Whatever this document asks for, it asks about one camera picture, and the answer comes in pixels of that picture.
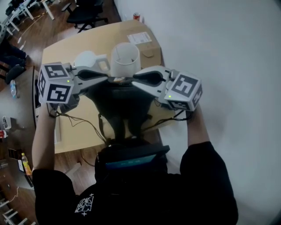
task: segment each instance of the screen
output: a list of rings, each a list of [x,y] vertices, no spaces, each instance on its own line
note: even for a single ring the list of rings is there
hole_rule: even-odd
[[[109,170],[120,169],[120,168],[125,168],[125,167],[133,167],[133,166],[150,163],[154,159],[155,156],[156,155],[151,155],[151,156],[145,156],[145,157],[132,159],[132,160],[124,160],[124,161],[119,161],[119,162],[106,163],[105,166]]]

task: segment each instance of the black t-shirt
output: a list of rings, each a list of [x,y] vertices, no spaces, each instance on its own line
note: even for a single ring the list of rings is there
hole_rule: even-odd
[[[236,224],[238,210],[227,169],[210,142],[185,152],[179,174],[151,172],[134,179],[97,183],[76,196],[62,172],[34,170],[40,224],[98,222]]]

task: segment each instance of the wooden floor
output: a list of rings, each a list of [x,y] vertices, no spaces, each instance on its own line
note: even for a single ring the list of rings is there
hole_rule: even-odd
[[[42,60],[43,49],[50,46],[57,41],[64,38],[75,35],[78,29],[75,29],[72,24],[66,23],[68,12],[61,12],[61,9],[68,2],[72,3],[72,8],[75,7],[74,0],[62,0],[61,3],[55,1],[51,6],[55,20],[51,20],[49,15],[45,13],[44,8],[34,7],[32,15],[34,21],[30,18],[23,19],[21,24],[18,26],[20,32],[14,31],[14,35],[8,39],[11,44],[17,46],[24,45],[23,51],[25,51],[29,58],[27,60],[27,66],[35,66],[36,70],[39,71]],[[104,1],[104,12],[101,17],[107,17],[109,23],[119,22],[120,18],[113,5],[113,0]],[[0,80],[0,90],[2,90],[6,84],[3,80]],[[145,139],[151,143],[159,142],[159,136],[156,131],[149,132],[145,135]],[[83,157],[91,164],[94,164],[96,158],[96,152],[101,151],[103,145],[76,150],[71,152],[59,153],[55,155],[55,169],[66,172],[77,162],[81,162],[82,167],[73,175],[73,187],[76,194],[81,194],[86,188],[95,183],[94,179],[94,167],[89,166],[81,158],[81,152]],[[17,187],[13,182],[13,178],[10,176],[8,168],[0,170],[0,192],[5,195],[6,199],[11,200],[17,194]],[[35,194],[31,190],[18,189],[18,197],[9,203],[9,207],[18,211],[18,215],[21,219],[28,218],[30,224],[36,221],[35,216]],[[3,223],[2,216],[0,215],[0,224]]]

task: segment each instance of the white cup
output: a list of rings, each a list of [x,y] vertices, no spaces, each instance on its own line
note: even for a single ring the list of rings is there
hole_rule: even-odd
[[[141,70],[140,51],[134,44],[120,43],[111,54],[111,76],[132,77]]]
[[[102,62],[105,63],[104,67],[101,67],[100,65],[100,63]],[[87,66],[91,68],[95,67],[95,68],[99,68],[102,72],[106,72],[110,70],[110,65],[107,60],[106,54],[96,55],[92,51],[81,52],[74,60],[73,65],[75,67],[77,66]]]

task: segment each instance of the water bottle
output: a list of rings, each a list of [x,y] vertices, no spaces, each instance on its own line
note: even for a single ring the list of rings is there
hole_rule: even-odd
[[[27,158],[26,158],[24,153],[22,153],[22,164],[25,167],[26,175],[28,175],[28,176],[32,175],[32,171],[31,171],[31,169],[29,167],[28,160],[27,160]]]
[[[16,98],[17,90],[16,90],[15,80],[11,80],[10,87],[11,87],[11,94],[12,94],[13,98]]]

